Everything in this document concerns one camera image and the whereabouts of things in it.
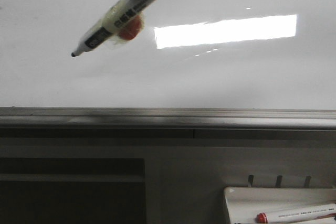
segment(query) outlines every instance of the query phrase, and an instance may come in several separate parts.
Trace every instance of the dry erase marker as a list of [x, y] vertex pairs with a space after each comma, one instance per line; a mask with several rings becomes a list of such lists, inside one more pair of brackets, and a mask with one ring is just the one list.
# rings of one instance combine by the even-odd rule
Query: dry erase marker
[[336, 204], [303, 207], [297, 209], [262, 212], [257, 215], [258, 223], [291, 223], [336, 216]]
[[119, 0], [106, 14], [81, 38], [77, 49], [71, 56], [79, 56], [97, 48], [105, 40], [116, 35], [154, 0]]

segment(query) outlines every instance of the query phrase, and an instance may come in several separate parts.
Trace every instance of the white marker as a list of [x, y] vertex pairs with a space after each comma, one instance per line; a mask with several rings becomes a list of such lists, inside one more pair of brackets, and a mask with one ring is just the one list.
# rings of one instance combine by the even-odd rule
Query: white marker
[[336, 204], [303, 207], [284, 211], [262, 212], [257, 215], [258, 223], [290, 223], [336, 216]]
[[107, 13], [81, 38], [77, 49], [71, 56], [94, 50], [105, 40], [117, 34], [154, 0], [119, 0]]

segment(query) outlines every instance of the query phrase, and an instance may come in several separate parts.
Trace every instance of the whiteboard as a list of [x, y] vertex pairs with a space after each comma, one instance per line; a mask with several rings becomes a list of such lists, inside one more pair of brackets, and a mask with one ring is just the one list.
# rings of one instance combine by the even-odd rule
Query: whiteboard
[[[336, 0], [157, 0], [135, 40], [72, 58], [116, 1], [0, 0], [0, 106], [336, 109]], [[156, 28], [287, 16], [287, 37], [155, 40]]]

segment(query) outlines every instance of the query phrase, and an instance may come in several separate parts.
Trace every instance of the whiteboard tray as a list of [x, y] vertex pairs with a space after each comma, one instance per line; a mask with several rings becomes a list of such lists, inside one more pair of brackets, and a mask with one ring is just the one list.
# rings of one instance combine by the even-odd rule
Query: whiteboard tray
[[[224, 190], [226, 222], [257, 223], [257, 214], [336, 201], [336, 189], [227, 187]], [[334, 218], [298, 223], [336, 224]]]

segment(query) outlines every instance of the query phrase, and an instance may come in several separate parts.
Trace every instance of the white tray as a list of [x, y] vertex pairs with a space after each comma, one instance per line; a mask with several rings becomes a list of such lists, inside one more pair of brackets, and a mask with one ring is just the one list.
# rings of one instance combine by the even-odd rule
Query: white tray
[[[229, 224], [257, 223], [257, 214], [336, 201], [336, 189], [227, 187], [224, 213]], [[334, 218], [298, 223], [336, 224]]]

